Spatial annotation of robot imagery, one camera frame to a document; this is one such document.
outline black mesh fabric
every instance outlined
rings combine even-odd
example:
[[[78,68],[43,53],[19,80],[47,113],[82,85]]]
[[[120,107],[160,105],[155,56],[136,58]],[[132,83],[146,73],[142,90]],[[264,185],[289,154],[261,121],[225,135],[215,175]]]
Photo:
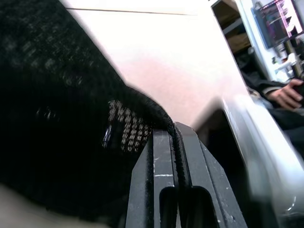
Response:
[[[151,130],[174,134],[57,0],[0,1],[0,102],[0,181],[90,220],[126,210]]]

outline monitor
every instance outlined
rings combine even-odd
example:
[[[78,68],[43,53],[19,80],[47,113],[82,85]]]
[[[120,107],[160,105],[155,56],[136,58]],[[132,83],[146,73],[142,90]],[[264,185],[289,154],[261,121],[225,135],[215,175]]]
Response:
[[[303,34],[303,23],[293,0],[275,0],[258,10],[263,23],[264,36],[268,36],[272,46]]]

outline shelf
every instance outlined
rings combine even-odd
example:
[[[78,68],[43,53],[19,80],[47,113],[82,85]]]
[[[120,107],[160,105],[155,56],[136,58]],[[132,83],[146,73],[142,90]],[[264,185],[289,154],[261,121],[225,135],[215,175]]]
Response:
[[[235,3],[234,0],[209,0],[209,4],[211,7],[215,7],[217,4],[219,4],[220,2],[224,2],[227,5],[229,5],[232,9],[234,9],[235,11],[238,12],[238,7],[237,4]]]
[[[235,11],[222,0],[212,7],[212,10],[222,30],[229,27],[240,18],[239,12]]]
[[[239,26],[241,24],[243,24],[242,19],[241,18],[237,19],[231,25],[229,25],[228,27],[226,27],[225,29],[223,29],[224,35],[226,35],[227,33],[231,32],[232,30],[234,30],[237,26]]]

